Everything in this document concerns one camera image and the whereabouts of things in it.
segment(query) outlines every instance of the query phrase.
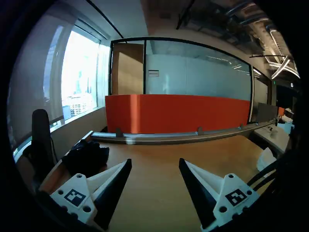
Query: black cloth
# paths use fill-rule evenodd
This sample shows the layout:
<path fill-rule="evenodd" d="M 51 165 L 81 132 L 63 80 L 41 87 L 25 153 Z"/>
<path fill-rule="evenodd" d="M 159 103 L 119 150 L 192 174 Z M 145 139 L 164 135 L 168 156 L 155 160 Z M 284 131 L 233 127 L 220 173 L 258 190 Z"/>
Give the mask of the black cloth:
<path fill-rule="evenodd" d="M 88 178 L 97 174 L 108 158 L 109 147 L 100 148 L 97 142 L 81 140 L 62 157 L 62 162 L 72 176 L 81 173 Z"/>

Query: desk surface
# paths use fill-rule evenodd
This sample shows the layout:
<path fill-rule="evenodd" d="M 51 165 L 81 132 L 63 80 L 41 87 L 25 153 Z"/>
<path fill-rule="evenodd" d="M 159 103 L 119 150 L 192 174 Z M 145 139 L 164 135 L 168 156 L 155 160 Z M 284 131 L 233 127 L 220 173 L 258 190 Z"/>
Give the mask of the desk surface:
<path fill-rule="evenodd" d="M 274 130 L 277 130 L 278 133 L 274 136 L 270 136 L 270 129 L 272 127 Z M 254 131 L 262 139 L 269 142 L 272 146 L 277 148 L 280 152 L 284 153 L 285 149 L 287 148 L 287 144 L 289 141 L 289 135 L 284 131 L 284 129 L 277 127 L 275 125 L 266 126 Z"/>
<path fill-rule="evenodd" d="M 243 136 L 181 145 L 123 145 L 110 147 L 107 168 L 128 158 L 132 170 L 110 222 L 110 231 L 196 231 L 200 221 L 178 168 L 179 158 L 224 177 L 235 173 L 247 182 L 258 173 L 262 149 Z M 70 175 L 62 169 L 54 191 Z"/>

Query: orange partition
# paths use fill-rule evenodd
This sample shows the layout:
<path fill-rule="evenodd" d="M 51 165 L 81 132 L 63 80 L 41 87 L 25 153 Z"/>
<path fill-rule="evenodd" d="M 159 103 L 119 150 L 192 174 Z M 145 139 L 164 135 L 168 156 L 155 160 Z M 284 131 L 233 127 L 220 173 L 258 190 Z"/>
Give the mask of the orange partition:
<path fill-rule="evenodd" d="M 279 107 L 278 113 L 280 116 L 284 115 L 284 108 Z"/>
<path fill-rule="evenodd" d="M 111 95 L 105 97 L 108 131 L 183 133 L 246 125 L 250 101 L 191 95 Z"/>

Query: glass wall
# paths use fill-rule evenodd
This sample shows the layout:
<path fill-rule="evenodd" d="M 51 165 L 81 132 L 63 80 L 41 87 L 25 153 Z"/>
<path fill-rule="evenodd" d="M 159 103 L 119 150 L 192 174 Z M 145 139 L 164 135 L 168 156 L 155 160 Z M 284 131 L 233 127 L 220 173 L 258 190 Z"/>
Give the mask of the glass wall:
<path fill-rule="evenodd" d="M 250 66 L 213 49 L 150 40 L 146 50 L 146 94 L 214 96 L 250 101 Z"/>

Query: wooden door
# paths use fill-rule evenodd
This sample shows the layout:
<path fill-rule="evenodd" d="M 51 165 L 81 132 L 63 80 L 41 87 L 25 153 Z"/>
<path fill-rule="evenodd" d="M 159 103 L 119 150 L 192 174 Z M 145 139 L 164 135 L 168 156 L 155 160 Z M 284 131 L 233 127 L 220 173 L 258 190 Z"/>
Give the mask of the wooden door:
<path fill-rule="evenodd" d="M 143 94 L 142 44 L 114 44 L 112 94 Z"/>

